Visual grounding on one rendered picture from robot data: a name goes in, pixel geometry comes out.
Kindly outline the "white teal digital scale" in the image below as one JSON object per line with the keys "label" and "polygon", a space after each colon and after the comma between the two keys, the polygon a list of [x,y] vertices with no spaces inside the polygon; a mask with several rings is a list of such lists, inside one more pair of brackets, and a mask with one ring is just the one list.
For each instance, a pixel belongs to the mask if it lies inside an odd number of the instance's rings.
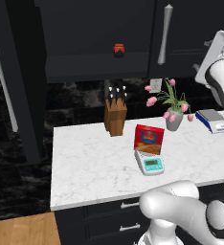
{"label": "white teal digital scale", "polygon": [[138,150],[134,152],[134,155],[143,175],[160,175],[165,171],[163,159],[160,155],[154,155]]}

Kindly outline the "open black cabinet door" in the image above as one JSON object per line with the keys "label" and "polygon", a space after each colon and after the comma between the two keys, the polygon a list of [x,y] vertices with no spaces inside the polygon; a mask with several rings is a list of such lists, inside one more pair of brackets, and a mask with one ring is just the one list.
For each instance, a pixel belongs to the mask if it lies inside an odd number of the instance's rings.
{"label": "open black cabinet door", "polygon": [[38,164],[46,103],[46,48],[34,0],[0,0],[0,61],[27,162]]}

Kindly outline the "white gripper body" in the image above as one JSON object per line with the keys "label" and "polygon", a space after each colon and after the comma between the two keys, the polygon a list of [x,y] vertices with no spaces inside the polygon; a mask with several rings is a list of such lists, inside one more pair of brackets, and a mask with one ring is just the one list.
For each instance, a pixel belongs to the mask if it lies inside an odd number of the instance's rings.
{"label": "white gripper body", "polygon": [[224,31],[218,31],[213,39],[212,45],[204,57],[200,68],[195,76],[195,81],[203,85],[208,82],[205,79],[205,74],[208,68],[217,60],[224,57]]}

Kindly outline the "pink tulips in grey vase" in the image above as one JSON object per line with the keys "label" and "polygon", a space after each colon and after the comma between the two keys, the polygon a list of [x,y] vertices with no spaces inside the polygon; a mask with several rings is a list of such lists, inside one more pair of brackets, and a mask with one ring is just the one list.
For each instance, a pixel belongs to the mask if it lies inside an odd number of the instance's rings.
{"label": "pink tulips in grey vase", "polygon": [[175,132],[179,128],[184,114],[188,113],[189,122],[193,121],[193,114],[191,113],[190,104],[187,102],[185,93],[177,97],[175,79],[165,78],[164,82],[168,90],[161,90],[156,96],[150,97],[146,101],[146,106],[151,107],[157,101],[160,101],[163,105],[168,105],[168,110],[164,113],[163,118],[166,120],[167,130]]}

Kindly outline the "closed black cabinet door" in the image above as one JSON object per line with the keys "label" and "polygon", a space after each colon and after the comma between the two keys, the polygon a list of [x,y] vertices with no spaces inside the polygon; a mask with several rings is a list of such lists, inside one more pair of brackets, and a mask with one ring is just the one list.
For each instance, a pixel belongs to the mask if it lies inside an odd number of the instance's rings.
{"label": "closed black cabinet door", "polygon": [[[164,7],[173,6],[168,29],[166,62],[157,63],[162,42]],[[152,31],[150,78],[194,77],[210,47],[204,42],[224,31],[224,0],[156,0]]]}

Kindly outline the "blue white flat appliance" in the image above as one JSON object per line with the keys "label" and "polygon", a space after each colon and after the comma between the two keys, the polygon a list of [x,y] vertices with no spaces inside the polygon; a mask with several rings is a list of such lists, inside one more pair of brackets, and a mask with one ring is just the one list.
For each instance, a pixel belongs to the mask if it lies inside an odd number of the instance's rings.
{"label": "blue white flat appliance", "polygon": [[214,109],[198,110],[195,117],[202,122],[211,133],[224,132],[224,117]]}

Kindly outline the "red boxed food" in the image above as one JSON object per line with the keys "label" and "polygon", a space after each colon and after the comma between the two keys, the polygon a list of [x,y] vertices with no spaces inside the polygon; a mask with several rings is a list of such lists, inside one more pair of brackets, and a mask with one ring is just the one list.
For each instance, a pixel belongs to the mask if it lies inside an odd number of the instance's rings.
{"label": "red boxed food", "polygon": [[160,155],[164,132],[164,128],[138,124],[135,128],[134,149]]}

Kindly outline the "wooden knife block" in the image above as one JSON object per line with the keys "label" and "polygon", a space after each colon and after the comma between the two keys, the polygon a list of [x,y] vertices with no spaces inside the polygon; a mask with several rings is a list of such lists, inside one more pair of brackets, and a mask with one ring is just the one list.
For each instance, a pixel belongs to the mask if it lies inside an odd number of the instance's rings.
{"label": "wooden knife block", "polygon": [[122,136],[127,114],[127,93],[124,85],[108,88],[108,98],[104,107],[104,126],[111,137]]}

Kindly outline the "black wall cabinet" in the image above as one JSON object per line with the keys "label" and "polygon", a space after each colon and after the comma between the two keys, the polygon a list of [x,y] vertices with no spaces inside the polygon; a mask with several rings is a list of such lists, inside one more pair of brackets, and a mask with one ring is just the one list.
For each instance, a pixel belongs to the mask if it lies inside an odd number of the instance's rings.
{"label": "black wall cabinet", "polygon": [[[144,78],[155,0],[34,0],[50,83]],[[114,57],[122,43],[124,56]]]}

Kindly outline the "black drawer front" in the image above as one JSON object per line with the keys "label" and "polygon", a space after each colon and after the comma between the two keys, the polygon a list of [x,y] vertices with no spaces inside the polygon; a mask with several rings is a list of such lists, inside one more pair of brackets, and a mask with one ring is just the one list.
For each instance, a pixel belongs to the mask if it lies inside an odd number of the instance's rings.
{"label": "black drawer front", "polygon": [[[119,228],[121,226],[129,227],[134,226],[136,223],[141,225],[140,229],[129,230],[125,232],[120,232]],[[146,230],[149,222],[146,220],[130,220],[126,219],[105,219],[100,221],[94,221],[87,224],[87,240],[95,241],[102,238],[110,238],[115,237],[117,235],[125,235],[125,234],[135,234],[139,232],[140,234]]]}
{"label": "black drawer front", "polygon": [[85,217],[87,219],[91,219],[91,218],[106,216],[111,213],[133,211],[133,210],[139,209],[139,206],[138,206],[138,207],[132,207],[132,208],[122,210],[121,209],[122,202],[126,204],[136,203],[136,202],[139,202],[139,198],[135,197],[135,198],[129,198],[129,199],[124,199],[124,200],[117,200],[117,201],[112,201],[112,202],[105,202],[105,203],[99,203],[95,205],[86,206],[84,208]]}
{"label": "black drawer front", "polygon": [[224,183],[198,186],[198,199],[202,202],[209,202],[218,197],[224,197]]}

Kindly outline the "white wall outlet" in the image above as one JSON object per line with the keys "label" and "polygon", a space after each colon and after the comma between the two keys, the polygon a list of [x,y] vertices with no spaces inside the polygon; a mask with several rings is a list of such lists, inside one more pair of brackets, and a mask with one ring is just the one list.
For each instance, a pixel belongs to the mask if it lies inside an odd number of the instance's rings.
{"label": "white wall outlet", "polygon": [[162,79],[161,78],[152,78],[150,80],[150,93],[159,93],[162,89]]}

